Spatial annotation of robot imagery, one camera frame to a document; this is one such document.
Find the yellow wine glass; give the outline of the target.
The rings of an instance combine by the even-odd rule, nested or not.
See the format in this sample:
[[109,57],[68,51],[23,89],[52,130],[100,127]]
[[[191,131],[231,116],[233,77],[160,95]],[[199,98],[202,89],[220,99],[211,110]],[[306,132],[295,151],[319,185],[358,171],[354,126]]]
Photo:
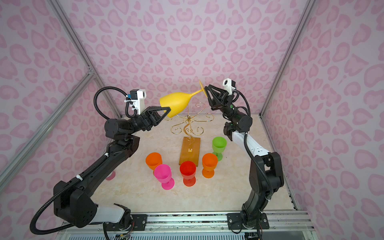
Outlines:
[[182,93],[182,92],[171,93],[159,99],[159,102],[162,108],[169,107],[171,109],[167,114],[169,118],[173,118],[174,116],[184,111],[184,109],[188,106],[193,96],[203,92],[204,95],[207,97],[206,90],[204,89],[204,86],[200,80],[199,80],[199,84],[201,89],[194,93],[191,93],[191,94]]

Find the orange wine glass front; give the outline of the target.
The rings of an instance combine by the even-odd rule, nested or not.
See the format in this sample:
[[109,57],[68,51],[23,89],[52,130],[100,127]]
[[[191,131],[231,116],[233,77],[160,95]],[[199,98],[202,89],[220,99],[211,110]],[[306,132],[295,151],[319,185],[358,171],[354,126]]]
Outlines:
[[147,166],[154,171],[159,165],[163,164],[162,156],[159,153],[151,153],[146,157]]

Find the orange wine glass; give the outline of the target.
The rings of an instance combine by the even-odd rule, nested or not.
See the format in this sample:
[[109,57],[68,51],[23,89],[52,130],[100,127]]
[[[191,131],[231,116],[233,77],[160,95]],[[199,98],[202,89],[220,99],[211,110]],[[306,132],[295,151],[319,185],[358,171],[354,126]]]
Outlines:
[[147,166],[154,171],[159,165],[163,164],[162,156],[159,153],[151,153],[146,157]]
[[210,179],[215,174],[215,168],[218,164],[218,158],[212,153],[205,154],[202,158],[203,170],[202,174],[205,178]]

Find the green wine glass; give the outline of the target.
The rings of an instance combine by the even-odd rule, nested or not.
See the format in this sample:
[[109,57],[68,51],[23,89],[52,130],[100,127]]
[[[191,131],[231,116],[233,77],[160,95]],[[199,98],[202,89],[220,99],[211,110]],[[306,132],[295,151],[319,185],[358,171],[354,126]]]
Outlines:
[[215,137],[212,141],[213,154],[220,162],[223,159],[223,152],[226,149],[227,140],[223,137]]

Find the pink wine glass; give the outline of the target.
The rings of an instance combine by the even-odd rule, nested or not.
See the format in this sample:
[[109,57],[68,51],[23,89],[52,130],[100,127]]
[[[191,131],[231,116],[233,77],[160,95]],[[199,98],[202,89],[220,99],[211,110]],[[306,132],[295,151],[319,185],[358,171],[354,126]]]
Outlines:
[[175,181],[172,178],[171,167],[161,164],[154,170],[155,178],[162,184],[164,190],[171,190],[175,186]]

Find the red wine glass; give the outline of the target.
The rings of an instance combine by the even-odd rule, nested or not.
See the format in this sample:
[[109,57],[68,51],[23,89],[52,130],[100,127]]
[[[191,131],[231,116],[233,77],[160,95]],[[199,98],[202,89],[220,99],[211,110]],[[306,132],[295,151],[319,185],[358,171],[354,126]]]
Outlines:
[[183,177],[183,183],[187,187],[192,187],[196,183],[196,170],[195,163],[186,161],[180,165],[180,173]]

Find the orange wine glass back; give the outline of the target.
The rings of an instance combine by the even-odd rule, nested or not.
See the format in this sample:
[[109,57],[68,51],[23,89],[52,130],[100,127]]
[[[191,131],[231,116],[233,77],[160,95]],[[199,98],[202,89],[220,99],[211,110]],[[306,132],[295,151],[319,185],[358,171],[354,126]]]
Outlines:
[[203,170],[202,174],[205,178],[210,179],[215,174],[215,168],[218,164],[218,158],[212,153],[205,154],[202,158]]

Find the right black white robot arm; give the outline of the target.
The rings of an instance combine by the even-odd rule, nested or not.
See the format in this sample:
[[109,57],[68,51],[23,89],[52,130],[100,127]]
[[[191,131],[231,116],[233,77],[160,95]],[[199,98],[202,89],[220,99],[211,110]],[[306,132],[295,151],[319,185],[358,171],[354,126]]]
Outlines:
[[281,156],[261,147],[250,135],[253,123],[250,105],[235,106],[235,101],[244,94],[234,89],[227,90],[208,85],[205,87],[208,102],[213,111],[221,111],[227,120],[224,135],[245,151],[250,158],[249,182],[251,193],[240,212],[240,223],[232,223],[232,231],[255,229],[260,235],[263,225],[268,222],[264,209],[274,193],[284,186],[284,174]]

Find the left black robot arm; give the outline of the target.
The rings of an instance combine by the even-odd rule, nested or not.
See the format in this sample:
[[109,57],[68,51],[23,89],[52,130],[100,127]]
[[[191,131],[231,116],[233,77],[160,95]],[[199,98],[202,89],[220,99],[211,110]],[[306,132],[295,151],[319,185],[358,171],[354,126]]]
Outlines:
[[119,204],[102,206],[92,195],[99,185],[139,148],[139,131],[150,131],[171,112],[170,107],[148,107],[129,120],[109,119],[105,122],[106,137],[113,141],[106,153],[70,181],[54,187],[54,214],[77,228],[93,223],[111,223],[115,229],[126,230],[133,224],[131,211]]

